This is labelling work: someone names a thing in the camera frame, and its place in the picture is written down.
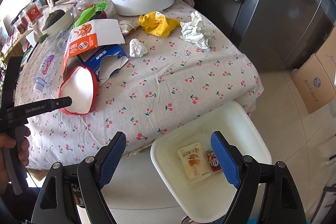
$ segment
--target green vegetable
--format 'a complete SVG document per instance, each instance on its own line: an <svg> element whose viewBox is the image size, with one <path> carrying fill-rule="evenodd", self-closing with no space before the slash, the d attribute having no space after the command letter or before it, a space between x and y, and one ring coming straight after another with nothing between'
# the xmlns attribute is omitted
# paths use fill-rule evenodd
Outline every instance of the green vegetable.
<svg viewBox="0 0 336 224"><path fill-rule="evenodd" d="M51 12L44 23L42 31L48 29L51 25L55 24L64 15L65 11L63 10L56 10Z"/></svg>
<svg viewBox="0 0 336 224"><path fill-rule="evenodd" d="M41 36L39 38L39 40L37 41L38 43L43 43L45 41L45 39L48 37L49 35L47 33L45 33L43 36Z"/></svg>
<svg viewBox="0 0 336 224"><path fill-rule="evenodd" d="M101 12L106 8L107 1L104 0L101 3L98 3L97 5L94 5L93 7L84 10L79 19L74 23L73 28L76 28L86 22L88 22L97 12Z"/></svg>

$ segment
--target cardboard box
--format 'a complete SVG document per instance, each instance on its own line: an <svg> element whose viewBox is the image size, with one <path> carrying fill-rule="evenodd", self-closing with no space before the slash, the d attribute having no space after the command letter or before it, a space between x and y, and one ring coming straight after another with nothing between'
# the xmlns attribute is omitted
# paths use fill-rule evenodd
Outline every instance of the cardboard box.
<svg viewBox="0 0 336 224"><path fill-rule="evenodd" d="M309 113L336 98L336 28L322 47L292 74Z"/></svg>
<svg viewBox="0 0 336 224"><path fill-rule="evenodd" d="M92 69L101 86L128 61L119 45L124 43L115 19L91 20L72 29L63 59L63 76L68 60L78 56L84 66Z"/></svg>

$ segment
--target white tissue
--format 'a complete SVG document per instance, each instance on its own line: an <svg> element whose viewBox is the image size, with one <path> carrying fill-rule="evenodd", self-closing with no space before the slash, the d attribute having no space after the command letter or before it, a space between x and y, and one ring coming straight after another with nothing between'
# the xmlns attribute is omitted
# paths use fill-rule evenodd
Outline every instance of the white tissue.
<svg viewBox="0 0 336 224"><path fill-rule="evenodd" d="M211 39L211 34L203 31L202 27L203 19L201 15L195 11L191 14L191 22L181 22L181 39L196 44L196 46L202 50L210 51L208 40Z"/></svg>
<svg viewBox="0 0 336 224"><path fill-rule="evenodd" d="M147 48L138 40L132 39L129 43L129 56L142 57L148 53Z"/></svg>

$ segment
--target tiled floor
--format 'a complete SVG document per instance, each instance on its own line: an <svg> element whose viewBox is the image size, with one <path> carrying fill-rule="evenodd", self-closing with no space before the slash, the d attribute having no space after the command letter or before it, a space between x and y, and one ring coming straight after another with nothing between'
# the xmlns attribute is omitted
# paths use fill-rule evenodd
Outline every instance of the tiled floor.
<svg viewBox="0 0 336 224"><path fill-rule="evenodd" d="M336 154L336 101L308 114L290 72L262 73L260 78L265 91L251 120L273 163L288 165L310 220L323 187L336 180L336 160L329 162ZM185 216L156 172L149 149L122 160L103 195L118 224L180 224ZM85 214L80 210L83 224L89 223ZM258 214L258 202L252 214Z"/></svg>
<svg viewBox="0 0 336 224"><path fill-rule="evenodd" d="M288 165L310 220L323 188L336 180L336 101L312 114L289 71L262 73L265 91L251 120L268 147L273 163Z"/></svg>

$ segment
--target plastic water bottle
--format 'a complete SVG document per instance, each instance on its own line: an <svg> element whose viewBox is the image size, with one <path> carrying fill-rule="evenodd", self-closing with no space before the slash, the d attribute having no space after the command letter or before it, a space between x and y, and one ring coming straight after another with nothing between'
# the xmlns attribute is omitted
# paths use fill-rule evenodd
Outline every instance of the plastic water bottle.
<svg viewBox="0 0 336 224"><path fill-rule="evenodd" d="M50 82L53 79L55 70L57 69L57 63L59 59L63 58L66 39L68 38L70 30L60 31L57 35L51 38L51 41L45 40L44 43L50 43L51 51L48 51L45 58L42 59L41 63L35 71L34 87L33 90L36 93L45 92L45 89L50 86Z"/></svg>
<svg viewBox="0 0 336 224"><path fill-rule="evenodd" d="M50 54L43 59L37 68L34 75L35 84L33 87L33 90L36 93L42 93L45 88L50 86L50 82L56 68L55 63L55 55Z"/></svg>

